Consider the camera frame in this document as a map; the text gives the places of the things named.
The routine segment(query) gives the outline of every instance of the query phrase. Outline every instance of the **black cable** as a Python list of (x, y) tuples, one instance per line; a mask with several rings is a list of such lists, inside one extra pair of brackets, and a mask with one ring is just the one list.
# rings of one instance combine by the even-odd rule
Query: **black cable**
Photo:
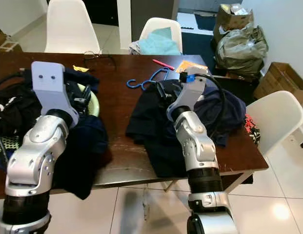
[(213, 83), (215, 83), (215, 85), (217, 86), (217, 88), (219, 89), (220, 95), (221, 95), (221, 100), (222, 100), (222, 107), (221, 107), (221, 111), (219, 112), (218, 116), (216, 117), (215, 121), (214, 121), (214, 130), (211, 132), (211, 134), (209, 135), (209, 137), (212, 137), (216, 131), (218, 126), (221, 123), (221, 120), (224, 116), (225, 110), (226, 110), (226, 98), (225, 98), (225, 93), (220, 85), (220, 83), (218, 83), (217, 80), (214, 79), (214, 77), (206, 75), (206, 74), (195, 74), (195, 77), (204, 77), (209, 79), (210, 81), (212, 81)]
[(4, 147), (4, 144), (0, 138), (0, 149), (2, 150), (3, 152), (3, 155), (4, 155), (4, 167), (7, 168), (7, 165), (8, 165), (8, 157), (7, 157), (7, 152), (6, 152), (6, 149)]
[(9, 79), (15, 78), (15, 77), (22, 77), (22, 73), (21, 72), (17, 72), (14, 74), (11, 74), (7, 77), (5, 77), (4, 79), (0, 80), (0, 85), (3, 84), (4, 82), (8, 81)]

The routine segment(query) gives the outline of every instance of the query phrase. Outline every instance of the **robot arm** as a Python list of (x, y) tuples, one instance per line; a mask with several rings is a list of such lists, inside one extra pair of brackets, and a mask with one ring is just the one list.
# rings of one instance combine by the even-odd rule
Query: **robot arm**
[(166, 111), (168, 119), (174, 122), (182, 146), (191, 189), (188, 205), (192, 215), (187, 221), (187, 233), (237, 234), (228, 196), (222, 187), (215, 145), (193, 112), (193, 106), (204, 90), (205, 78), (188, 76), (202, 73), (197, 68), (190, 68), (187, 72), (180, 95)]
[(50, 222), (47, 208), (54, 165), (66, 147), (69, 128), (79, 120), (66, 94), (63, 71), (61, 64), (32, 63), (42, 116), (9, 159), (0, 234), (42, 234)]

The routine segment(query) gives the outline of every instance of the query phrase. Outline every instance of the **red pen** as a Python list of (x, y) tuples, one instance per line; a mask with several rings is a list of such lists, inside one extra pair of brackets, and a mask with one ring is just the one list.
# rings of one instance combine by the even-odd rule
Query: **red pen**
[(168, 68), (169, 68), (170, 70), (172, 70), (172, 71), (175, 70), (174, 67), (172, 67), (172, 66), (170, 66), (170, 65), (167, 65), (167, 64), (164, 63), (164, 62), (160, 62), (160, 61), (158, 61), (158, 60), (156, 60), (156, 59), (153, 59), (152, 61), (154, 61), (155, 63), (157, 63), (157, 64), (159, 64), (159, 65), (161, 65), (161, 66), (163, 66), (163, 67), (168, 67)]

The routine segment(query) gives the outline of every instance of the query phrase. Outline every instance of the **white wall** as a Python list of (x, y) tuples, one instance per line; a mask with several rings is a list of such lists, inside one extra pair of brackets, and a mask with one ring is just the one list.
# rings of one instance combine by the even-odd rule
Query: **white wall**
[(120, 48), (128, 50), (128, 45), (132, 42), (131, 27), (131, 0), (117, 0)]
[(45, 0), (0, 0), (0, 29), (13, 35), (45, 13)]
[(264, 73), (271, 62), (287, 62), (303, 79), (303, 0), (243, 0), (252, 8), (269, 46)]

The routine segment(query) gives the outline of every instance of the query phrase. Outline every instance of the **yellow sticky note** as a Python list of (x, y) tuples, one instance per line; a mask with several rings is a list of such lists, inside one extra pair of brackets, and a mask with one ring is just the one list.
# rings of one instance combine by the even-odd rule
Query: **yellow sticky note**
[(77, 67), (75, 65), (73, 65), (73, 69), (75, 71), (80, 71), (80, 72), (87, 72), (89, 69), (88, 68), (85, 68), (85, 67)]

